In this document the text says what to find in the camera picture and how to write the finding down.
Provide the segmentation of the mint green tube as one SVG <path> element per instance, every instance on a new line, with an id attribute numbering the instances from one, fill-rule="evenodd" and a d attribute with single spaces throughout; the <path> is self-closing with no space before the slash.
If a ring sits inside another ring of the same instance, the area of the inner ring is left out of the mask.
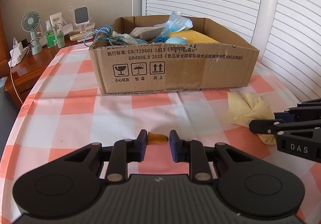
<path id="1" fill-rule="evenodd" d="M 56 39 L 57 47 L 59 49 L 65 47 L 65 39 L 63 33 L 63 25 L 61 23 L 57 23 L 53 26 L 53 32 Z"/>

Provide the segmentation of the yellow green sponge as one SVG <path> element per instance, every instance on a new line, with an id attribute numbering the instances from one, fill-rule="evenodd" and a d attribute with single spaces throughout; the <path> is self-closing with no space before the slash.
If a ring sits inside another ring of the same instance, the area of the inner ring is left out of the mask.
<path id="1" fill-rule="evenodd" d="M 186 31 L 179 31 L 179 32 L 170 32 L 169 38 L 171 37 L 180 37 L 184 38 L 188 43 L 219 43 L 217 40 L 194 31 L 192 29 Z"/>

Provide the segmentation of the light blue round toy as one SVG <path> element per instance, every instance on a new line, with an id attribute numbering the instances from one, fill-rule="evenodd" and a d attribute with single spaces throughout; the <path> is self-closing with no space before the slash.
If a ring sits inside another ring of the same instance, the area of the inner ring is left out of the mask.
<path id="1" fill-rule="evenodd" d="M 187 45 L 188 41 L 182 37 L 174 36 L 166 40 L 167 44 Z"/>

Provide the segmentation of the white power strip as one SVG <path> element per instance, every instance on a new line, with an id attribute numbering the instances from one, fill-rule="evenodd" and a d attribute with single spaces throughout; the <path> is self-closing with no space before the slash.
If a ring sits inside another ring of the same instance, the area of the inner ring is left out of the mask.
<path id="1" fill-rule="evenodd" d="M 18 42 L 16 38 L 13 39 L 13 46 L 10 50 L 11 59 L 8 61 L 9 68 L 13 68 L 19 63 L 29 50 L 29 46 L 24 47 L 21 42 Z"/>

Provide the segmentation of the white remote control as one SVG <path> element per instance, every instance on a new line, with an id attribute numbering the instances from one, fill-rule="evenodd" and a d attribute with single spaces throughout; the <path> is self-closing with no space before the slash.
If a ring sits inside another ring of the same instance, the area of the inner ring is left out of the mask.
<path id="1" fill-rule="evenodd" d="M 70 36 L 71 41 L 81 41 L 86 37 L 92 37 L 93 33 L 91 31 L 78 33 Z"/>

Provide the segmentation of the blue face mask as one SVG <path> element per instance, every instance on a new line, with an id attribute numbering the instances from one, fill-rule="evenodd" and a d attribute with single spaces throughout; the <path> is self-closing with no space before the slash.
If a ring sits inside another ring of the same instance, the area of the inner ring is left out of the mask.
<path id="1" fill-rule="evenodd" d="M 161 35 L 168 36 L 169 33 L 190 30 L 193 28 L 193 22 L 189 18 L 184 17 L 181 12 L 172 12 L 165 23 L 157 24 L 155 27 L 162 27 Z"/>

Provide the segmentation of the cardboard box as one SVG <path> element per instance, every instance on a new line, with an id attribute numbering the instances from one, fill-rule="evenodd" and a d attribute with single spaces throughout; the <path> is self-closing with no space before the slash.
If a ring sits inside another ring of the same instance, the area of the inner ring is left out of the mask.
<path id="1" fill-rule="evenodd" d="M 248 85 L 259 51 L 207 18 L 192 18 L 193 30 L 219 43 L 111 45 L 100 34 L 89 47 L 103 95 L 237 88 Z"/>

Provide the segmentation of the wooden bed headboard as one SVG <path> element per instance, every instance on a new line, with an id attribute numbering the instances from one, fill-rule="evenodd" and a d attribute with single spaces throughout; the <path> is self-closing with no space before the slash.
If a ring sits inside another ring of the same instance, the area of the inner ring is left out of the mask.
<path id="1" fill-rule="evenodd" d="M 0 13 L 0 77 L 5 77 L 9 75 L 9 48 L 7 39 L 5 36 L 4 26 L 3 26 L 3 20 L 2 15 Z"/>

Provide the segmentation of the white louvered door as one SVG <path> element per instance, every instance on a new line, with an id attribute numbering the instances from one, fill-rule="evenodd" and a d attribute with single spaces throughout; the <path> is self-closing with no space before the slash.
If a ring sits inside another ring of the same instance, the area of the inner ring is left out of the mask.
<path id="1" fill-rule="evenodd" d="M 144 15 L 209 18 L 259 50 L 258 61 L 301 101 L 320 97 L 320 0 L 143 0 Z"/>

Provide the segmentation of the white cream tube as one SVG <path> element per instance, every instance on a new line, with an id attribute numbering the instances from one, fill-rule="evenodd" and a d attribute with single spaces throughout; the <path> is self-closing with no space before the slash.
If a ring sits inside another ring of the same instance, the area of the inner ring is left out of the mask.
<path id="1" fill-rule="evenodd" d="M 55 14 L 50 15 L 50 22 L 52 27 L 54 28 L 56 25 L 63 26 L 63 16 L 62 12 L 57 12 Z"/>

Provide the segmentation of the small amber soft piece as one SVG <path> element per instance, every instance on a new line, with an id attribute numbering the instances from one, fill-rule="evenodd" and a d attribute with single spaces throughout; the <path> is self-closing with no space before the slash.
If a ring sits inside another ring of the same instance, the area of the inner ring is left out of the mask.
<path id="1" fill-rule="evenodd" d="M 148 132 L 147 134 L 147 144 L 163 144 L 167 143 L 169 141 L 169 138 L 166 135 L 163 134 L 156 134 Z"/>

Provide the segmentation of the grey mesh pouch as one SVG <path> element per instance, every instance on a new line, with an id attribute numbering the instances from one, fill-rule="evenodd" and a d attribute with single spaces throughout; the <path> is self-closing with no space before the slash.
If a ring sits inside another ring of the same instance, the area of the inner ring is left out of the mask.
<path id="1" fill-rule="evenodd" d="M 147 42 L 153 41 L 164 30 L 164 26 L 136 27 L 129 34 L 132 38 L 141 39 Z"/>

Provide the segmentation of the green bottle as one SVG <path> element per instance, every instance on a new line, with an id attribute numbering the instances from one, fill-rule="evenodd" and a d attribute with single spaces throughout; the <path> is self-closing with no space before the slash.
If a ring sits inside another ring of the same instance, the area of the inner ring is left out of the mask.
<path id="1" fill-rule="evenodd" d="M 53 29 L 49 20 L 46 20 L 46 31 L 45 31 L 47 47 L 51 48 L 56 46 L 56 38 L 54 36 Z"/>

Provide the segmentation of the yellow cleaning cloth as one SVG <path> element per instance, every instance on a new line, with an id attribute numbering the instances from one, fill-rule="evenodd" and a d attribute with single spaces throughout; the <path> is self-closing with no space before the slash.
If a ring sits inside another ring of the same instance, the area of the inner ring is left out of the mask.
<path id="1" fill-rule="evenodd" d="M 231 122 L 249 128 L 252 120 L 274 120 L 275 116 L 269 104 L 257 95 L 237 91 L 228 92 L 228 107 Z"/>

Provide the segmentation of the wooden nightstand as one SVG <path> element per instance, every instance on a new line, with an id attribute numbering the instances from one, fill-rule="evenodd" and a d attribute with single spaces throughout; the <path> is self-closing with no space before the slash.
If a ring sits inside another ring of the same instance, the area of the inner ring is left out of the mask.
<path id="1" fill-rule="evenodd" d="M 5 90 L 18 109 L 59 50 L 57 46 L 46 46 L 39 54 L 26 54 L 21 63 L 12 68 L 12 76 L 8 76 Z"/>

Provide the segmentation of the white router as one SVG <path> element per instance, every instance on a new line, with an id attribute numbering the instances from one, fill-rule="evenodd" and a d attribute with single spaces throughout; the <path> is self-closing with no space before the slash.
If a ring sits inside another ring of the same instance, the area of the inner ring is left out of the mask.
<path id="1" fill-rule="evenodd" d="M 89 23 L 87 25 L 85 25 L 84 27 L 84 31 L 91 31 L 95 28 L 95 23 Z M 73 34 L 77 34 L 80 33 L 82 31 L 81 27 L 73 27 L 72 24 L 67 24 L 63 26 L 63 33 L 64 35 L 73 35 Z"/>

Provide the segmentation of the mint handheld fan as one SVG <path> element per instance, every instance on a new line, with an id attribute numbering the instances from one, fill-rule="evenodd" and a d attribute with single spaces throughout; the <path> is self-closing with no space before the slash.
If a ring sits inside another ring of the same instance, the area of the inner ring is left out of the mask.
<path id="1" fill-rule="evenodd" d="M 43 33 L 40 31 L 38 32 L 37 29 L 41 25 L 41 16 L 40 14 L 35 11 L 28 11 L 21 20 L 22 29 L 25 32 L 30 33 L 30 44 L 31 44 L 31 53 L 32 55 L 39 54 L 43 47 L 41 45 L 41 38 L 43 37 Z"/>

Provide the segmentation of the floral blue sachet pouch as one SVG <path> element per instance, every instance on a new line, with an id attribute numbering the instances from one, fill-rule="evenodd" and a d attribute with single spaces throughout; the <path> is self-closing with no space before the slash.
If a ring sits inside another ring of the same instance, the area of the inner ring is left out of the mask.
<path id="1" fill-rule="evenodd" d="M 142 40 L 133 38 L 129 34 L 120 34 L 115 31 L 111 34 L 111 37 L 109 38 L 109 42 L 111 45 L 143 45 L 148 44 L 148 42 Z"/>

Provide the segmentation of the checked pink white tablecloth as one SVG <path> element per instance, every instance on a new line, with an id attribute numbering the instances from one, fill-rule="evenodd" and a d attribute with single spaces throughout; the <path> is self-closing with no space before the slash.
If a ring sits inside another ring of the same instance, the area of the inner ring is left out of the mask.
<path id="1" fill-rule="evenodd" d="M 151 95 L 101 95 L 88 48 L 61 49 L 26 98 L 1 159 L 1 223 L 20 212 L 12 198 L 24 173 L 89 143 L 113 145 L 145 129 L 205 146 L 228 143 L 296 174 L 306 188 L 299 217 L 320 221 L 320 164 L 279 152 L 247 128 L 231 123 L 228 91 L 205 90 Z"/>

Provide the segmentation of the white phone stand mirror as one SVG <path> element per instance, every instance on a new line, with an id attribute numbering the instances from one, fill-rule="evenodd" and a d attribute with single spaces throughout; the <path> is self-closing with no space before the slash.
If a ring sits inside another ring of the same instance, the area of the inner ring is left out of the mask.
<path id="1" fill-rule="evenodd" d="M 85 32 L 85 27 L 90 23 L 88 7 L 69 7 L 69 11 L 72 17 L 72 23 L 74 27 L 80 27 L 81 32 Z"/>

